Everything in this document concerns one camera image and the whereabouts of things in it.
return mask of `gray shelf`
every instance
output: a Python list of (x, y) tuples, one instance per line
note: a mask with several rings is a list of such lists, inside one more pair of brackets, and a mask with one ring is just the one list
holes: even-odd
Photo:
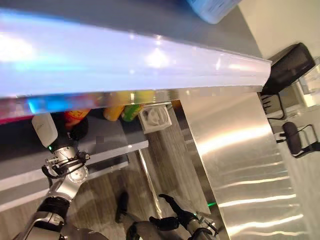
[[(103, 118), (101, 109), (92, 110), (87, 118), (88, 134), (78, 149), (90, 154), (89, 179), (127, 166), (125, 154), (148, 147), (138, 119), (111, 122)], [(1, 212), (46, 193), (48, 183), (41, 166), (52, 154), (42, 146), (31, 119), (0, 125), (0, 133)]]

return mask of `stainless steel panel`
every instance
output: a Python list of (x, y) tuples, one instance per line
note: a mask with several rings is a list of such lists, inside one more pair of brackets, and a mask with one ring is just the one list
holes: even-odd
[(257, 94), (180, 101), (230, 239), (308, 239)]
[(19, 96), (0, 99), (0, 120), (41, 113), (63, 112), (76, 109), (96, 109), (115, 105), (158, 103), (183, 96), (215, 96), (259, 92), (262, 86), (222, 86), (178, 89), (157, 89), (118, 92), (91, 92), (44, 96)]

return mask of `green bottle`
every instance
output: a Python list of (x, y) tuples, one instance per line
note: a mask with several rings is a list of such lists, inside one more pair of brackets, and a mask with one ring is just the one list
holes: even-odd
[(144, 104), (125, 106), (123, 112), (121, 113), (121, 117), (124, 121), (131, 122), (143, 108)]

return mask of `orange bottle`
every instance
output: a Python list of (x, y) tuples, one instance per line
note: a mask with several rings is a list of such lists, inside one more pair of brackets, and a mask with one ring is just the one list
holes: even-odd
[(80, 109), (75, 111), (66, 111), (63, 116), (65, 119), (65, 127), (70, 130), (74, 125), (80, 123), (82, 119), (90, 112), (90, 109)]

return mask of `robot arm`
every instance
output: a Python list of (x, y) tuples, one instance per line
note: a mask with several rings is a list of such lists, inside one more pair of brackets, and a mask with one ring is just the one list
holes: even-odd
[(50, 189), (43, 202), (33, 214), (17, 240), (59, 240), (66, 223), (66, 215), (71, 201), (80, 186), (87, 180), (89, 172), (85, 162), (90, 158), (87, 153), (78, 152), (64, 128), (63, 119), (52, 118), (50, 113), (36, 115), (33, 127), (42, 144), (54, 155), (42, 167), (48, 177)]

